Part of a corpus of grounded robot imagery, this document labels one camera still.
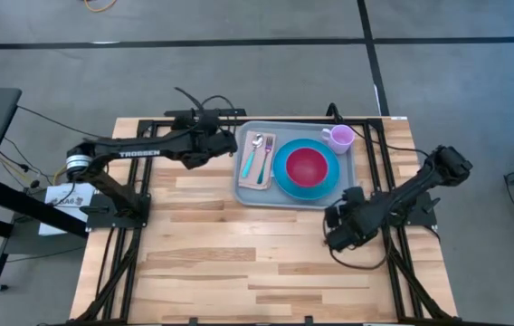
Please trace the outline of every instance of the table leg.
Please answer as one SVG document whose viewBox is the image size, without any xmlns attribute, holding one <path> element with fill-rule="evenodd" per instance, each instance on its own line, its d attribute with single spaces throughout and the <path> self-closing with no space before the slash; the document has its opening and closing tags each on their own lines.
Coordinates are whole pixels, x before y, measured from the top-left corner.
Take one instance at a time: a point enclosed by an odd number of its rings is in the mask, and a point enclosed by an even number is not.
<svg viewBox="0 0 514 326">
<path fill-rule="evenodd" d="M 0 182 L 0 206 L 20 214 L 35 218 L 47 225 L 57 227 L 62 231 L 88 238 L 86 223 L 66 213 L 46 205 L 25 193 L 11 189 Z"/>
</svg>

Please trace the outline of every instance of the gray tray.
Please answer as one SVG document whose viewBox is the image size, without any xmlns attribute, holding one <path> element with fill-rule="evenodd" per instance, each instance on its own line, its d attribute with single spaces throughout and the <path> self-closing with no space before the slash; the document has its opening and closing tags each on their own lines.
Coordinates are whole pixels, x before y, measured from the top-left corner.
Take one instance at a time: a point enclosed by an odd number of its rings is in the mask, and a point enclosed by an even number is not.
<svg viewBox="0 0 514 326">
<path fill-rule="evenodd" d="M 235 167 L 233 174 L 233 188 L 238 202 L 248 206 L 272 206 L 287 208 L 324 209 L 341 197 L 342 192 L 353 187 L 356 182 L 355 162 L 352 149 L 338 155 L 339 181 L 331 194 L 318 200 L 299 200 L 287 195 L 275 182 L 271 180 L 271 187 L 267 190 L 255 190 L 239 187 L 237 178 L 243 157 L 245 136 L 247 131 L 270 132 L 277 136 L 273 157 L 277 150 L 294 139 L 317 139 L 321 141 L 320 132 L 324 128 L 331 129 L 334 125 L 294 122 L 249 121 L 244 123 L 236 132 L 239 151 L 235 154 Z"/>
</svg>

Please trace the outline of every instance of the purple cup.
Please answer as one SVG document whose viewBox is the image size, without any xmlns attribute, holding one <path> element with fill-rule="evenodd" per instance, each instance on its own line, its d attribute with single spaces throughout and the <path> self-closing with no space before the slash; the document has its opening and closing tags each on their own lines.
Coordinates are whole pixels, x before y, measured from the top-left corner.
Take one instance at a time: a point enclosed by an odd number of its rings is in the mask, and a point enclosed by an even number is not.
<svg viewBox="0 0 514 326">
<path fill-rule="evenodd" d="M 337 125 L 330 129 L 324 129 L 321 131 L 321 138 L 324 139 L 328 146 L 333 149 L 336 154 L 343 154 L 351 148 L 351 144 L 354 142 L 356 134 L 354 131 L 346 125 Z"/>
</svg>

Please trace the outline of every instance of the fork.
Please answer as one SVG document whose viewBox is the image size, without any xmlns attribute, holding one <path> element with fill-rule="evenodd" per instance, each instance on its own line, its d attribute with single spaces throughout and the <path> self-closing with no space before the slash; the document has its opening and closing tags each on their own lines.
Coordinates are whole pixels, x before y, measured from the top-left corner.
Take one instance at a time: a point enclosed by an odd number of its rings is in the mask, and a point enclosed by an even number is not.
<svg viewBox="0 0 514 326">
<path fill-rule="evenodd" d="M 267 163 L 267 156 L 269 152 L 273 149 L 273 137 L 267 136 L 265 140 L 265 159 L 263 160 L 263 166 L 261 167 L 261 173 L 259 174 L 259 178 L 257 179 L 257 184 L 260 185 L 263 183 L 263 172 L 265 172 L 265 163 Z"/>
</svg>

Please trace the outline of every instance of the orange cable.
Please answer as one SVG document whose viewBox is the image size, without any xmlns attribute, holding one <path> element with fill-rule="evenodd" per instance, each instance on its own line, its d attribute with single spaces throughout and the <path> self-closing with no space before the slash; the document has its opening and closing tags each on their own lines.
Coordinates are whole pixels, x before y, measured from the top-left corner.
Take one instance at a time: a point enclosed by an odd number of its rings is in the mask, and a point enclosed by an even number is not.
<svg viewBox="0 0 514 326">
<path fill-rule="evenodd" d="M 94 9 L 90 5 L 88 5 L 88 0 L 84 0 L 84 5 L 86 5 L 88 10 L 92 11 L 93 13 L 101 13 L 101 12 L 109 9 L 110 7 L 112 7 L 112 5 L 114 5 L 114 4 L 116 4 L 116 0 L 112 0 L 112 2 L 110 2 L 109 4 L 103 6 L 102 8 Z"/>
</svg>

